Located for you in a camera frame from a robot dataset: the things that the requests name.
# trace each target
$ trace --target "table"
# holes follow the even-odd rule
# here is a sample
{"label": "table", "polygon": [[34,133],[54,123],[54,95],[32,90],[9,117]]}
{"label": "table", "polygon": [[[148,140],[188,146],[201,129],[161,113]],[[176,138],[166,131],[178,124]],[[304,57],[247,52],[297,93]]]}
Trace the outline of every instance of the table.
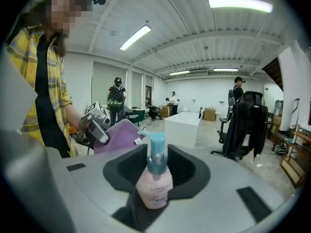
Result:
{"label": "table", "polygon": [[199,113],[182,112],[165,118],[166,143],[194,148],[199,125]]}
{"label": "table", "polygon": [[[209,183],[192,199],[171,200],[145,232],[188,233],[195,229],[195,232],[237,233],[256,227],[256,222],[236,192],[247,186],[252,187],[272,211],[285,202],[261,177],[239,163],[211,155],[209,151],[180,149],[206,163],[211,173]],[[128,193],[116,191],[103,176],[103,167],[108,161],[131,150],[133,148],[61,159],[57,150],[47,148],[53,177],[76,232],[135,232],[109,216],[127,203]],[[67,166],[79,163],[85,167],[68,172]],[[272,227],[271,224],[280,220],[282,213],[278,218],[276,215],[271,214],[261,224],[270,221],[269,226]]]}

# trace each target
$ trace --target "blue pump cap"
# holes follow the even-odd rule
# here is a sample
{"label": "blue pump cap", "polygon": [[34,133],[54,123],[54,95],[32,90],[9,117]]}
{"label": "blue pump cap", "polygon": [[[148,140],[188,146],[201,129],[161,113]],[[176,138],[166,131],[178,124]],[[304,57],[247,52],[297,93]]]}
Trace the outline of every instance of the blue pump cap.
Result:
{"label": "blue pump cap", "polygon": [[167,169],[167,157],[164,155],[165,134],[161,132],[149,133],[147,131],[138,131],[138,134],[143,134],[150,138],[151,154],[147,158],[148,171],[155,175],[161,175]]}

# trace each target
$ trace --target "white counter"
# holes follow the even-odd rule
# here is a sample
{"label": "white counter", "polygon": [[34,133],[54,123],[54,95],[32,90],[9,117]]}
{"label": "white counter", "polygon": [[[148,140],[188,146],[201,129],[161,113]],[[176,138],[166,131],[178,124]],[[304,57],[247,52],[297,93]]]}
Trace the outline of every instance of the white counter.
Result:
{"label": "white counter", "polygon": [[192,112],[165,118],[166,143],[193,149],[201,120],[199,113]]}

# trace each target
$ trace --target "purple cloth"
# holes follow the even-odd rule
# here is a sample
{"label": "purple cloth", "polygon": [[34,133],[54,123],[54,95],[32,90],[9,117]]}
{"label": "purple cloth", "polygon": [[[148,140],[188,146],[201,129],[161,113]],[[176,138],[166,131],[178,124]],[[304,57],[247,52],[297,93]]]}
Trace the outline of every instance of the purple cloth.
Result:
{"label": "purple cloth", "polygon": [[139,129],[128,119],[123,119],[110,129],[107,130],[110,136],[110,141],[107,145],[99,141],[94,143],[94,154],[120,150],[135,146],[134,140],[137,138],[143,139],[144,135],[139,135]]}

